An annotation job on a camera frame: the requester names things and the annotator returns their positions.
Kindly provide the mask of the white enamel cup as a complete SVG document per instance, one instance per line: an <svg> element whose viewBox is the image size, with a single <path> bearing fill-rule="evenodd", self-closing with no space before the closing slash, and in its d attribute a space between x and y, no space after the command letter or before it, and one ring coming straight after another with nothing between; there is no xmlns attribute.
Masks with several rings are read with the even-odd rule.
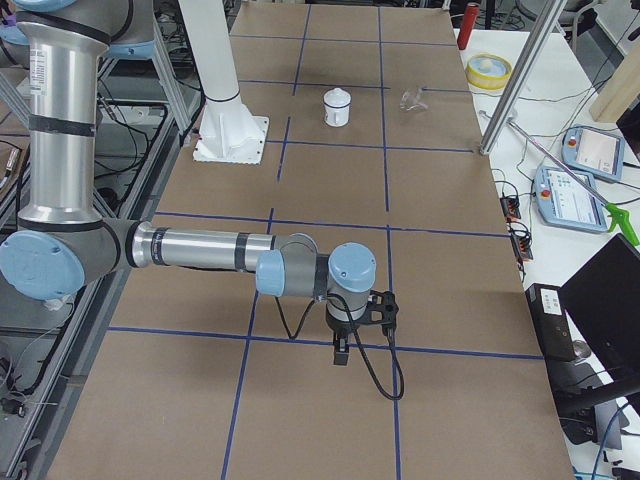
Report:
<svg viewBox="0 0 640 480"><path fill-rule="evenodd" d="M350 117L350 105L333 106L324 104L325 116L324 122L326 125L334 128L345 126L349 122Z"/></svg>

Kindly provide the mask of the clear plastic funnel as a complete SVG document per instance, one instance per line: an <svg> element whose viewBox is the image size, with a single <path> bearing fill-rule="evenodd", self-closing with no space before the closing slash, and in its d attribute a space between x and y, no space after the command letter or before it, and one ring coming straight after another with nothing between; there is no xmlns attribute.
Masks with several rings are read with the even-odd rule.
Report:
<svg viewBox="0 0 640 480"><path fill-rule="evenodd" d="M428 104L426 103L424 95L425 91L421 87L405 90L400 99L400 110L403 112L426 111Z"/></svg>

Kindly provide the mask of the orange black adapter lower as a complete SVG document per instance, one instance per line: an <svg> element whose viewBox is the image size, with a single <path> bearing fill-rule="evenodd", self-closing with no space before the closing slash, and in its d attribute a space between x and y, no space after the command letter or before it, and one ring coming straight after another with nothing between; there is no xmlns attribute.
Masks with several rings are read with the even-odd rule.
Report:
<svg viewBox="0 0 640 480"><path fill-rule="evenodd" d="M514 230L510 233L510 237L516 259L520 262L532 260L531 234L528 231Z"/></svg>

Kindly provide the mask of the orange black adapter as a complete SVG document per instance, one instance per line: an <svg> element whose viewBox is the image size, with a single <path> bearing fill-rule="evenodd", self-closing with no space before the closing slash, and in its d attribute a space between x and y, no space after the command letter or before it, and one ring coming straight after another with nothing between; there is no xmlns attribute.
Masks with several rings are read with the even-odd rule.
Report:
<svg viewBox="0 0 640 480"><path fill-rule="evenodd" d="M512 221L521 218L520 199L517 195L502 196L500 205L506 220Z"/></svg>
<svg viewBox="0 0 640 480"><path fill-rule="evenodd" d="M510 233L510 237L516 259L520 262L532 260L531 234L528 231L514 230Z"/></svg>

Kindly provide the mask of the black desktop computer box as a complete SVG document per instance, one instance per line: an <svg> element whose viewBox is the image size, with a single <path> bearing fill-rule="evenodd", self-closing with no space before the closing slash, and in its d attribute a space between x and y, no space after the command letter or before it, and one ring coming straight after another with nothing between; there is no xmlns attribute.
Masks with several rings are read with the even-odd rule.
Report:
<svg viewBox="0 0 640 480"><path fill-rule="evenodd" d="M559 288L533 283L525 294L544 358L561 362L573 361L575 353Z"/></svg>

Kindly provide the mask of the orange black adapter upper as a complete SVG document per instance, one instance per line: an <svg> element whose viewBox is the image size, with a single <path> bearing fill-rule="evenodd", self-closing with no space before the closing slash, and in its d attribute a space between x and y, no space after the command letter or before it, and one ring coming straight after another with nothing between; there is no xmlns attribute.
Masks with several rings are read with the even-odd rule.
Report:
<svg viewBox="0 0 640 480"><path fill-rule="evenodd" d="M512 221L521 218L520 199L517 195L502 196L500 205L506 220Z"/></svg>

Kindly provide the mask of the near teach pendant tablet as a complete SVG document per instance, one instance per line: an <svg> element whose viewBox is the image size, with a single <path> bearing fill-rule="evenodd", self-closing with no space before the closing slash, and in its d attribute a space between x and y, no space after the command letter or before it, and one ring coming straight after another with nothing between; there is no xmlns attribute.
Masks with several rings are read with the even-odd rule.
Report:
<svg viewBox="0 0 640 480"><path fill-rule="evenodd" d="M607 231L602 205L561 168L539 166L534 190L538 211L547 225L589 233Z"/></svg>

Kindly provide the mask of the teach pendant tablet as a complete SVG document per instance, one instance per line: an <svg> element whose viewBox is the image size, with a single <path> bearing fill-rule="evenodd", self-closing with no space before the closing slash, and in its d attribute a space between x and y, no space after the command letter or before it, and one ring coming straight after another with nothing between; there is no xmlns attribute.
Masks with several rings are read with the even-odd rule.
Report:
<svg viewBox="0 0 640 480"><path fill-rule="evenodd" d="M589 233L607 231L602 205L561 168L539 166L534 190L538 211L547 225Z"/></svg>
<svg viewBox="0 0 640 480"><path fill-rule="evenodd" d="M619 136L578 125L564 134L561 153L563 162L571 168L610 183L622 178L624 142Z"/></svg>

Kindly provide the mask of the black computer monitor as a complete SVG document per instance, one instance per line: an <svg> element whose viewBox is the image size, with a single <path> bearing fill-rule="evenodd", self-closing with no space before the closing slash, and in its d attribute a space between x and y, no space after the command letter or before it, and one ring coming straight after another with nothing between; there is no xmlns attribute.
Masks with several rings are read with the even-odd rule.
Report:
<svg viewBox="0 0 640 480"><path fill-rule="evenodd" d="M613 236L560 289L573 323L613 381L556 400L567 415L620 397L639 396L639 250Z"/></svg>

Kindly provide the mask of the far teach pendant tablet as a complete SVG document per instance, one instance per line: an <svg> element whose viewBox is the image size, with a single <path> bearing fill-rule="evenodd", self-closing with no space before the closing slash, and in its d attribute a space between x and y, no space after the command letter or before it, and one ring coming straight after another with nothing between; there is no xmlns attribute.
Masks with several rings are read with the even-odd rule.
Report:
<svg viewBox="0 0 640 480"><path fill-rule="evenodd" d="M564 134L561 153L563 162L571 168L610 183L622 178L624 142L619 136L578 125Z"/></svg>

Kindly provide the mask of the red cylinder tube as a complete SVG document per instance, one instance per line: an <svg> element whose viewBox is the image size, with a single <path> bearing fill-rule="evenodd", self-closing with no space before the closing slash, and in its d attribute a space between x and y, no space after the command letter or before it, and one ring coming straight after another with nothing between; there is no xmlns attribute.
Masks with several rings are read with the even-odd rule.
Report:
<svg viewBox="0 0 640 480"><path fill-rule="evenodd" d="M476 2L469 2L466 5L457 37L457 46L459 50L466 49L479 11L480 5Z"/></svg>

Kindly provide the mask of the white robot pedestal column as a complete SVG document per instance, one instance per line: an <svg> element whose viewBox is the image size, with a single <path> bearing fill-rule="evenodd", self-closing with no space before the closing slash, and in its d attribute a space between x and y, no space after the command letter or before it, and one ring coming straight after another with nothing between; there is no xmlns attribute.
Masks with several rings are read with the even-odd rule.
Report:
<svg viewBox="0 0 640 480"><path fill-rule="evenodd" d="M269 119L243 103L221 1L179 3L205 106L193 157L199 162L261 162Z"/></svg>

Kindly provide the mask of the aluminium frame post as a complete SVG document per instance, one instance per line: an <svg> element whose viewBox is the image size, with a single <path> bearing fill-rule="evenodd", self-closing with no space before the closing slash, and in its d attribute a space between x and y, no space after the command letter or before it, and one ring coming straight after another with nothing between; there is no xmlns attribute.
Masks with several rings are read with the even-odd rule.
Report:
<svg viewBox="0 0 640 480"><path fill-rule="evenodd" d="M495 146L508 116L518 100L524 84L565 5L566 1L562 0L547 1L544 5L532 31L528 35L504 92L491 115L479 146L480 154L489 155Z"/></svg>

